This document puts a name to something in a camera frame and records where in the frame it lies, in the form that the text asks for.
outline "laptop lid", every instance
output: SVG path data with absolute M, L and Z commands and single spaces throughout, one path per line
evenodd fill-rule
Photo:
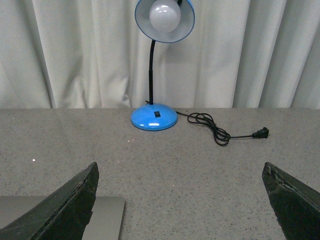
M 45 196 L 0 196 L 0 229 L 27 213 Z M 118 240 L 125 209 L 119 196 L 97 196 L 82 240 Z

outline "blue lamp shade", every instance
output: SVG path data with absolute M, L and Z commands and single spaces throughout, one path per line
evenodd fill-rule
M 149 38 L 161 43 L 175 43 L 186 38 L 195 25 L 195 10 L 190 0 L 182 0 L 180 23 L 170 32 L 157 31 L 150 21 L 150 9 L 155 0 L 139 0 L 135 7 L 135 21 L 140 30 Z

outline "black cord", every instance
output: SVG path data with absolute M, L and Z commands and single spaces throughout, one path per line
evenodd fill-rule
M 219 146 L 222 146 L 222 147 L 226 146 L 229 143 L 230 139 L 248 139 L 248 138 L 255 138 L 255 139 L 265 138 L 266 139 L 269 135 L 269 130 L 266 127 L 264 127 L 263 129 L 257 132 L 254 132 L 251 135 L 230 136 L 230 134 L 227 133 L 226 130 L 217 126 L 213 117 L 210 114 L 194 112 L 188 115 L 178 111 L 176 113 L 187 117 L 188 122 L 191 124 L 200 124 L 210 128 L 213 133 L 214 141 Z

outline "desk lamp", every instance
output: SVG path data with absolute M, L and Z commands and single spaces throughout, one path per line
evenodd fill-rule
M 175 43 L 187 37 L 195 25 L 191 0 L 139 0 L 135 21 L 140 30 L 152 39 L 149 60 L 149 102 L 131 115 L 132 124 L 142 130 L 159 131 L 172 127 L 178 115 L 169 106 L 153 100 L 153 57 L 155 43 Z

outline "lamp base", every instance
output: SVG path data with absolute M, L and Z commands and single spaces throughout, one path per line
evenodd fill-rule
M 131 123 L 138 129 L 160 131 L 171 128 L 178 121 L 175 110 L 163 104 L 147 104 L 137 108 L 131 115 Z

